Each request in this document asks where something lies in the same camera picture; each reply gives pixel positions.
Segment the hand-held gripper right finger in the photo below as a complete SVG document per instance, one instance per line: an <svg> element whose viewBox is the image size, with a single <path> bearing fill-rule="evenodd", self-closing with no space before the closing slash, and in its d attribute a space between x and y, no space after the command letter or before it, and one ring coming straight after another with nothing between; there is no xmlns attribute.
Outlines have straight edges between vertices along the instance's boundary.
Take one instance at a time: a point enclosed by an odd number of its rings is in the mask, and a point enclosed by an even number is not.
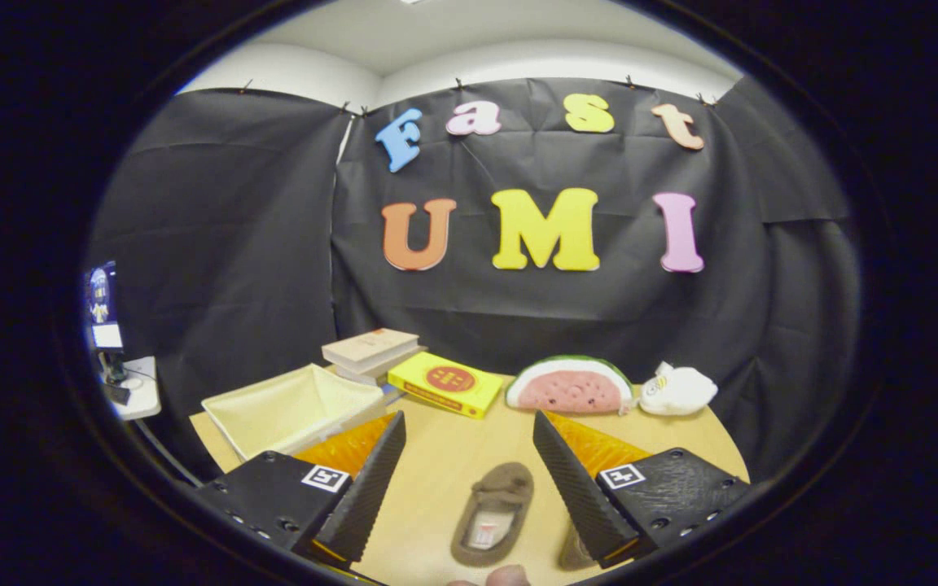
<svg viewBox="0 0 938 586"><path fill-rule="evenodd" d="M692 540L751 492L741 476L688 449L651 455L543 409L533 416L533 445L602 568Z"/></svg>

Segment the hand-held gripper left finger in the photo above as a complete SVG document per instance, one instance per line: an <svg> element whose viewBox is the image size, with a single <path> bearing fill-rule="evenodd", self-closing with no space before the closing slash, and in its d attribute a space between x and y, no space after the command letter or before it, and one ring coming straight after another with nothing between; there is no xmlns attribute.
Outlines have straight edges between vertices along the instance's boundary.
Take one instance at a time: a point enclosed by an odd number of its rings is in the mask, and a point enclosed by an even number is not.
<svg viewBox="0 0 938 586"><path fill-rule="evenodd" d="M297 456L265 450L195 493L254 538L349 571L367 548L405 442L397 411Z"/></svg>

